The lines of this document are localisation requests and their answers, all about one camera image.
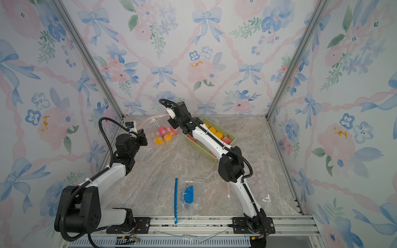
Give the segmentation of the blue zipper clear bag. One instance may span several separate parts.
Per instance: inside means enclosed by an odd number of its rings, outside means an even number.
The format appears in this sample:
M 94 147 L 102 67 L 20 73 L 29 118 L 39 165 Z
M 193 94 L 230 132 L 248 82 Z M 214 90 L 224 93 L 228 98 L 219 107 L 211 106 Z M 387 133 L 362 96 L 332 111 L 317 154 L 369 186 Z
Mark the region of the blue zipper clear bag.
M 174 223 L 179 224 L 188 217 L 203 214 L 204 183 L 201 178 L 182 177 L 175 179 Z

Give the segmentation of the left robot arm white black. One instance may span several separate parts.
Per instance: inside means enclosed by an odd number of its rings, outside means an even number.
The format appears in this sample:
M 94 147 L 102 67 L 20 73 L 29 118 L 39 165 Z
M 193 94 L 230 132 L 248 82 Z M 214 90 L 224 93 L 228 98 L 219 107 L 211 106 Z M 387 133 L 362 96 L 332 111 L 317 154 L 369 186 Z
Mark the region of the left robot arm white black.
M 136 222 L 130 208 L 101 209 L 101 196 L 117 181 L 127 176 L 135 165 L 140 147 L 147 146 L 143 129 L 130 130 L 116 138 L 116 152 L 102 171 L 78 186 L 62 190 L 54 229 L 65 241 L 72 242 L 84 235 L 110 228 L 128 234 L 135 230 Z

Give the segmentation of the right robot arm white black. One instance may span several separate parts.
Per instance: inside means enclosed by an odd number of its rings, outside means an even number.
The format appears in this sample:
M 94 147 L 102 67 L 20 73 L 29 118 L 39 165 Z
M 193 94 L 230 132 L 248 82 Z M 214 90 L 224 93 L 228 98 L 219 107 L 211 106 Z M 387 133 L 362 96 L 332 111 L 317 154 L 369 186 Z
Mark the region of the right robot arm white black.
M 248 228 L 253 233 L 269 235 L 274 233 L 273 221 L 268 218 L 260 204 L 256 201 L 247 183 L 253 175 L 250 163 L 242 155 L 241 149 L 232 147 L 214 133 L 197 117 L 192 117 L 185 103 L 175 103 L 160 99 L 168 114 L 168 122 L 172 128 L 180 128 L 185 135 L 190 135 L 201 142 L 219 161 L 218 173 L 235 190 L 243 207 Z

